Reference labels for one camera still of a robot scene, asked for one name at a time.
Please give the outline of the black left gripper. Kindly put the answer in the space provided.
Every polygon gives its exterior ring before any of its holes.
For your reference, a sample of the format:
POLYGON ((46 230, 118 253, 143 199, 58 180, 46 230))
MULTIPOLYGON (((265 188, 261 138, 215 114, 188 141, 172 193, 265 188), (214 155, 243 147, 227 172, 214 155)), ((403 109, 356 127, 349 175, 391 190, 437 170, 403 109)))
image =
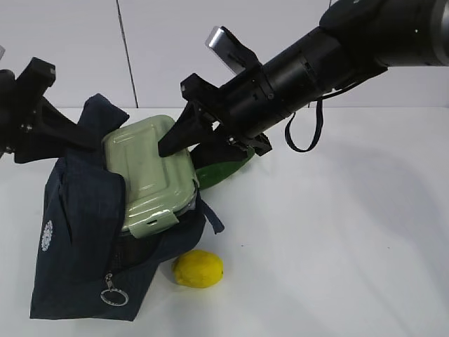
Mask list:
POLYGON ((1 153, 15 153, 16 164, 59 158, 66 149, 98 148, 90 131, 44 97, 55 78, 55 65, 36 57, 18 76, 1 70, 1 153))

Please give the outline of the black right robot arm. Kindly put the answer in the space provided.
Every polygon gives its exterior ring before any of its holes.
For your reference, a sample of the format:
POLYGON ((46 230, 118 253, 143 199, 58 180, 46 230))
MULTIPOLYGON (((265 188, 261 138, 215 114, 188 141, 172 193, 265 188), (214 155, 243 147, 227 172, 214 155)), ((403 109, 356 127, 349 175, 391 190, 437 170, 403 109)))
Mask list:
POLYGON ((191 149, 202 166, 270 152, 268 129, 392 67, 447 66, 448 2, 336 1, 268 62, 223 26, 206 43, 234 76, 221 86, 188 76, 180 84, 187 104, 158 144, 162 157, 191 149))

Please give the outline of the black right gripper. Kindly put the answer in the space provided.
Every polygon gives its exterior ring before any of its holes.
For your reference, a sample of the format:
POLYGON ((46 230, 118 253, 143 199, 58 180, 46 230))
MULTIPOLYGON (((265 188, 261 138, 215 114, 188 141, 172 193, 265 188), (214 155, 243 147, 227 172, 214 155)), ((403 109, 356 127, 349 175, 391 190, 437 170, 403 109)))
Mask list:
POLYGON ((262 156, 272 150, 269 128, 308 104, 300 86, 283 86, 259 65, 217 87, 198 74, 180 84, 187 104, 158 142, 159 155, 169 157, 192 145, 194 165, 240 162, 247 147, 262 156))

